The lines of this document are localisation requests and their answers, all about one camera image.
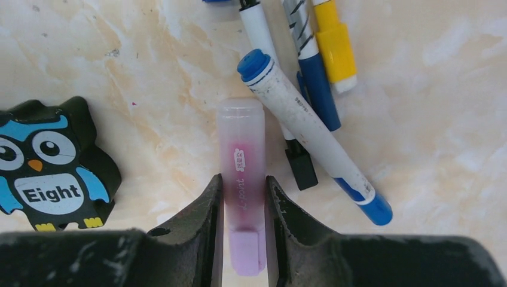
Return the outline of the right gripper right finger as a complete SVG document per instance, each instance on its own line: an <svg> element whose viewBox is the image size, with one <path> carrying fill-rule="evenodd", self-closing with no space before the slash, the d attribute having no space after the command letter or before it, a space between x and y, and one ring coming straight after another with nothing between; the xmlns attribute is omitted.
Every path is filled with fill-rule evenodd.
<svg viewBox="0 0 507 287"><path fill-rule="evenodd" d="M490 253L462 236L340 234L266 178L270 286L505 286Z"/></svg>

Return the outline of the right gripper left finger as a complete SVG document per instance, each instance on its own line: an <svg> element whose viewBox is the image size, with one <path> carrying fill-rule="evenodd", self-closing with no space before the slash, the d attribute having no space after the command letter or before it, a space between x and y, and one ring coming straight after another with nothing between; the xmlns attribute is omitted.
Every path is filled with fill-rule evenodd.
<svg viewBox="0 0 507 287"><path fill-rule="evenodd" d="M223 181L148 232L1 234L2 286L221 286Z"/></svg>

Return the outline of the thick blue whiteboard marker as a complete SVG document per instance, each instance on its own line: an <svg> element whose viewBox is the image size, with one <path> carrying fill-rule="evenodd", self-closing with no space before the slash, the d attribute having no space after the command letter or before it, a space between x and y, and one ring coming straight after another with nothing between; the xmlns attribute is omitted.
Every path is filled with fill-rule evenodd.
<svg viewBox="0 0 507 287"><path fill-rule="evenodd" d="M248 52L240 60L237 71L238 66L251 53L252 51ZM297 124L300 130L298 133L308 145L307 151L310 155L373 224L379 226L388 224L393 219L393 211L387 200L376 192L311 106L308 104L307 108L301 105L298 107L297 119L292 122Z"/></svg>

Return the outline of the purple highlighter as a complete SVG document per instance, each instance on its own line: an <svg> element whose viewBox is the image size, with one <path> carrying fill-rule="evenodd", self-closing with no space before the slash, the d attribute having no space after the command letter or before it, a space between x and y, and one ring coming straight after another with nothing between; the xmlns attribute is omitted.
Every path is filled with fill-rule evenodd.
<svg viewBox="0 0 507 287"><path fill-rule="evenodd" d="M225 99L216 124L231 265L239 276L257 276L267 260L263 106L253 98Z"/></svg>

